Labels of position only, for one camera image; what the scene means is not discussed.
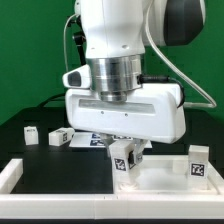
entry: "small white block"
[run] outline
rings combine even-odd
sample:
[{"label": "small white block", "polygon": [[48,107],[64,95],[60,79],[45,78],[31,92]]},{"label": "small white block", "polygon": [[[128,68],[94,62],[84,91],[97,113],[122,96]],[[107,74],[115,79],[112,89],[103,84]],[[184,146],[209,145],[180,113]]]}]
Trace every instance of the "small white block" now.
[{"label": "small white block", "polygon": [[74,133],[75,130],[73,128],[59,128],[49,133],[49,145],[61,146],[71,141]]},{"label": "small white block", "polygon": [[134,144],[130,140],[118,140],[110,145],[112,171],[115,182],[119,183],[122,190],[134,190],[138,188],[136,178],[140,171],[138,166],[129,167],[129,154],[134,150]]},{"label": "small white block", "polygon": [[188,184],[190,188],[207,190],[209,147],[191,145],[189,149]]},{"label": "small white block", "polygon": [[37,145],[39,144],[38,131],[36,127],[25,127],[24,137],[26,145]]}]

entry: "green wall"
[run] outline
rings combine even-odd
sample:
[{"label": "green wall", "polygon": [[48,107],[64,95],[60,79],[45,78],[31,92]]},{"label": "green wall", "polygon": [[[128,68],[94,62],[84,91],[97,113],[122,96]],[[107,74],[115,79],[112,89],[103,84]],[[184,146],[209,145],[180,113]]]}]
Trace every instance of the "green wall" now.
[{"label": "green wall", "polygon": [[[62,32],[73,3],[0,0],[0,124],[64,91]],[[162,51],[217,100],[217,109],[209,111],[224,122],[224,1],[206,0],[206,7],[206,26],[193,43]],[[77,53],[69,51],[69,58],[73,67],[79,65]],[[150,49],[146,60],[149,73],[174,75]],[[187,100],[201,101],[191,88],[186,87],[186,94]]]}]

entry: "cable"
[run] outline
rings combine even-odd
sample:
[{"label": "cable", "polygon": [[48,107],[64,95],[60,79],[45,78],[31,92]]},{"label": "cable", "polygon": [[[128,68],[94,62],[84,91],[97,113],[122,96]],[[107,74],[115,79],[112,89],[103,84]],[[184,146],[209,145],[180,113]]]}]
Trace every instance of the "cable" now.
[{"label": "cable", "polygon": [[192,81],[190,78],[188,78],[183,72],[181,72],[171,61],[169,61],[166,56],[159,50],[159,48],[156,46],[155,42],[152,39],[152,36],[150,34],[149,30],[149,11],[152,7],[154,0],[151,1],[149,8],[147,10],[146,14],[146,23],[145,23],[145,31],[146,36],[148,38],[149,43],[151,44],[151,47],[155,51],[155,53],[168,65],[170,69],[172,69],[179,77],[181,77],[185,82],[187,82],[192,88],[194,88],[201,96],[203,96],[209,103],[193,103],[193,102],[186,102],[184,103],[185,107],[190,108],[215,108],[217,106],[215,100],[208,95],[200,86],[198,86],[194,81]]},{"label": "cable", "polygon": [[67,46],[66,46],[66,30],[68,27],[68,24],[70,23],[70,21],[76,17],[77,15],[74,14],[72,16],[70,16],[65,24],[64,27],[64,33],[63,33],[63,46],[64,46],[64,60],[65,60],[65,68],[66,68],[66,72],[68,72],[68,57],[67,57]]},{"label": "cable", "polygon": [[65,93],[61,93],[61,94],[51,96],[47,100],[40,103],[37,107],[44,107],[46,104],[48,104],[51,101],[59,101],[59,100],[56,100],[56,99],[59,98],[59,97],[64,97],[64,96],[65,96]]},{"label": "cable", "polygon": [[182,93],[181,101],[180,101],[179,105],[177,106],[177,108],[183,106],[183,104],[185,102],[184,87],[181,84],[181,82],[179,82],[175,78],[171,78],[167,75],[160,75],[160,76],[140,75],[138,77],[138,82],[140,84],[143,84],[143,83],[169,83],[169,82],[174,82],[180,87],[180,90],[181,90],[181,93]]}]

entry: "white robot body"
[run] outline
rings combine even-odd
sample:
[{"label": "white robot body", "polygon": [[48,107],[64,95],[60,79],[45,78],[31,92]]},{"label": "white robot body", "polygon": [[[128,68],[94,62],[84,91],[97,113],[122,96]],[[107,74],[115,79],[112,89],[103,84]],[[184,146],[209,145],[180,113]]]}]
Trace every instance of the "white robot body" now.
[{"label": "white robot body", "polygon": [[82,0],[82,28],[87,59],[127,57],[145,53],[142,42],[142,2]]},{"label": "white robot body", "polygon": [[70,89],[66,108],[75,129],[173,143],[186,129],[181,98],[177,84],[145,84],[120,103],[103,102],[91,90]]}]

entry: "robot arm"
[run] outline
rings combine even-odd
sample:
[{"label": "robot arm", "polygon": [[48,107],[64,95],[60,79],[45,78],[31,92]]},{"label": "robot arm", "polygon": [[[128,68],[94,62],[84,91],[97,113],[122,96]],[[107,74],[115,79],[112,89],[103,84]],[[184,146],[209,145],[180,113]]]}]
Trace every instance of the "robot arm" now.
[{"label": "robot arm", "polygon": [[[150,17],[146,18],[151,3]],[[139,77],[144,71],[144,45],[148,45],[144,41],[145,20],[150,20],[149,28],[158,44],[187,44],[195,37],[182,35],[189,31],[189,18],[182,16],[182,23],[175,23],[174,19],[172,26],[167,21],[175,15],[179,21],[179,10],[187,12],[189,3],[197,5],[196,35],[204,23],[200,0],[76,1],[76,13],[81,16],[87,40],[87,65],[63,77],[65,86],[70,88],[66,94],[68,119],[75,129],[103,133],[105,142],[111,135],[134,138],[135,163],[141,160],[144,140],[172,143],[183,136],[180,87],[170,83],[144,84]],[[176,24],[182,32],[171,35]]]}]

